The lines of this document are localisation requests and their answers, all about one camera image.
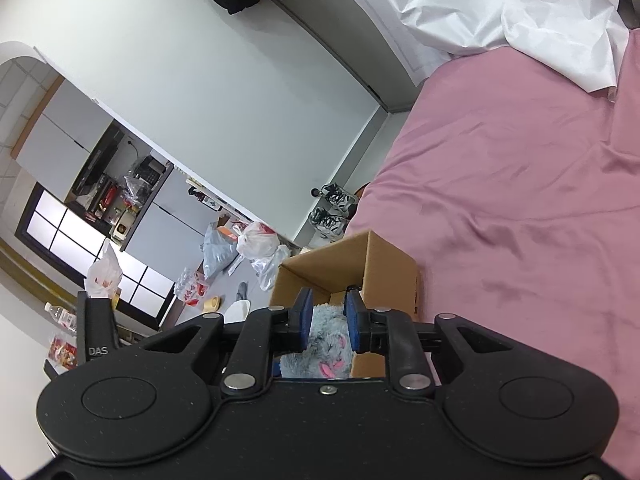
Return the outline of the white red plastic bag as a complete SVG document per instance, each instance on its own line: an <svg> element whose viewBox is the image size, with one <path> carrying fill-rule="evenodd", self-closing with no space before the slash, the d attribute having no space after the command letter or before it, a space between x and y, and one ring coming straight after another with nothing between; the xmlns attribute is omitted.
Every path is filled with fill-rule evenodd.
<svg viewBox="0 0 640 480"><path fill-rule="evenodd" d="M238 237L236 250L250 260L268 258L280 245L278 234L262 222L252 222Z"/></svg>

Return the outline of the pink bed sheet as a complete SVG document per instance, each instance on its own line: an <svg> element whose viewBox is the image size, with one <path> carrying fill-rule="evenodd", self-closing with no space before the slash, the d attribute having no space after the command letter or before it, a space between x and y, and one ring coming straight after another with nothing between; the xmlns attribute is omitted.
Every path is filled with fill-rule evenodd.
<svg viewBox="0 0 640 480"><path fill-rule="evenodd" d="M639 474L639 36L615 96L510 48L424 84L349 232L423 276L452 312L602 377L620 402L605 460Z"/></svg>

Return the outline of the clear plastic bag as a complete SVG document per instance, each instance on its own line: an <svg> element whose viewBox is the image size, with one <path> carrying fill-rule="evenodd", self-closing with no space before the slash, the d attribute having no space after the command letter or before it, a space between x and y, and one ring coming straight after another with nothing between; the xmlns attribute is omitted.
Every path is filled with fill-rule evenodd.
<svg viewBox="0 0 640 480"><path fill-rule="evenodd" d="M274 286L281 263L291 257L291 249L285 244L279 245L270 257L259 258L252 261L258 286L263 292L268 292Z"/></svg>

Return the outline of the grey sneaker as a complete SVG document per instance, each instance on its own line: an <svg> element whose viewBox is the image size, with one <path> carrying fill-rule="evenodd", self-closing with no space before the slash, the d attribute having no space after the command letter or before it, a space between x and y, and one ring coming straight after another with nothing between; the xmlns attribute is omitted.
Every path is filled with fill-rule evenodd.
<svg viewBox="0 0 640 480"><path fill-rule="evenodd" d="M309 223L317 233L327 240L339 240L346 232L348 219L340 214L317 207L308 216Z"/></svg>
<svg viewBox="0 0 640 480"><path fill-rule="evenodd" d="M335 183L323 185L320 188L320 194L335 209L343 212L349 212L352 207L356 207L358 204L357 196L345 191L344 188Z"/></svg>

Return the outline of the dark spray bottle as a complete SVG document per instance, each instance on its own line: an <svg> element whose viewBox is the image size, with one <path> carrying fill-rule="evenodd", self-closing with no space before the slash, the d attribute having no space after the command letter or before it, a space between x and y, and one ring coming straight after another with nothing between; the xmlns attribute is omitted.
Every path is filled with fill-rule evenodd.
<svg viewBox="0 0 640 480"><path fill-rule="evenodd" d="M197 188L194 188L194 186L191 186L188 189L188 193L191 196L194 196L200 203L204 204L207 200L207 195L205 193L203 193L202 191L199 191Z"/></svg>

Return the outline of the brown cardboard box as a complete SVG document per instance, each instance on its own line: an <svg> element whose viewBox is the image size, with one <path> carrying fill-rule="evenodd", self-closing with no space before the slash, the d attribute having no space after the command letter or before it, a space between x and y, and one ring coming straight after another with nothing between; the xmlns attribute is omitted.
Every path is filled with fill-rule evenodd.
<svg viewBox="0 0 640 480"><path fill-rule="evenodd" d="M314 307L341 307L348 286L360 287L369 309L391 308L418 317L419 270L413 258L371 231L304 252L280 265L273 307L291 307L302 288L314 292ZM349 378L382 377L384 358L354 352Z"/></svg>

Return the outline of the white oval slipper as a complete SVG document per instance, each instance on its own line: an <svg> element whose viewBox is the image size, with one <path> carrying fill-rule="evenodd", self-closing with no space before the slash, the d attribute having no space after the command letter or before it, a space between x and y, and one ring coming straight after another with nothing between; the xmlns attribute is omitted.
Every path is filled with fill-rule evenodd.
<svg viewBox="0 0 640 480"><path fill-rule="evenodd" d="M226 324L242 323L250 314L250 300L236 300L233 304L222 312Z"/></svg>

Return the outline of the grey fluffy plush toy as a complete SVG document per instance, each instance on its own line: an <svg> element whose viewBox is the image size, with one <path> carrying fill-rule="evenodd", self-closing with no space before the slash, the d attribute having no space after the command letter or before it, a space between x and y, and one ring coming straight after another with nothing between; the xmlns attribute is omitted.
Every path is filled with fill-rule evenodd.
<svg viewBox="0 0 640 480"><path fill-rule="evenodd" d="M341 307L314 307L307 348L280 357L283 378L348 379L354 352Z"/></svg>

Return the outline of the grey plastic bag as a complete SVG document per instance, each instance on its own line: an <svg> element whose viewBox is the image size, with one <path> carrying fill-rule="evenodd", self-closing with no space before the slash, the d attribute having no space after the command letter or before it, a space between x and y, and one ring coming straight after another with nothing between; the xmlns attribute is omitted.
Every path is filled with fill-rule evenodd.
<svg viewBox="0 0 640 480"><path fill-rule="evenodd" d="M209 223L202 245L203 273L206 280L227 269L239 255L236 240Z"/></svg>

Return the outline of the left grey sneaker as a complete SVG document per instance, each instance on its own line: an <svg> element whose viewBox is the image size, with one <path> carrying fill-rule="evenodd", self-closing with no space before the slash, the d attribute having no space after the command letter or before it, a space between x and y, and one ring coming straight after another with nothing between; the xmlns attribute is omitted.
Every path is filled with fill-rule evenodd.
<svg viewBox="0 0 640 480"><path fill-rule="evenodd" d="M339 240L346 232L348 219L340 214L317 207L308 216L309 223L317 233L327 240Z"/></svg>

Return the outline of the right grey sneaker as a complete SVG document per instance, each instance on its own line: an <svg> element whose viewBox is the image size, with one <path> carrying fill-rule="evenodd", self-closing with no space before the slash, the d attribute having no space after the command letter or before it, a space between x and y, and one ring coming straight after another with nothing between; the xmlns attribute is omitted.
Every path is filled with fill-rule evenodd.
<svg viewBox="0 0 640 480"><path fill-rule="evenodd" d="M320 188L320 194L335 209L343 212L349 212L352 207L356 207L358 204L357 196L345 191L344 188L335 183L323 185Z"/></svg>

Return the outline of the white draped sheet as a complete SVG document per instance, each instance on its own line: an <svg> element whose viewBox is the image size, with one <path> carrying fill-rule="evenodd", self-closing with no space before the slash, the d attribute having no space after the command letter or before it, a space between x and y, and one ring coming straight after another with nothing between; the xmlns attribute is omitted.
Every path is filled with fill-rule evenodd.
<svg viewBox="0 0 640 480"><path fill-rule="evenodd" d="M620 0L355 0L415 84L511 47L587 92L614 89L629 40Z"/></svg>

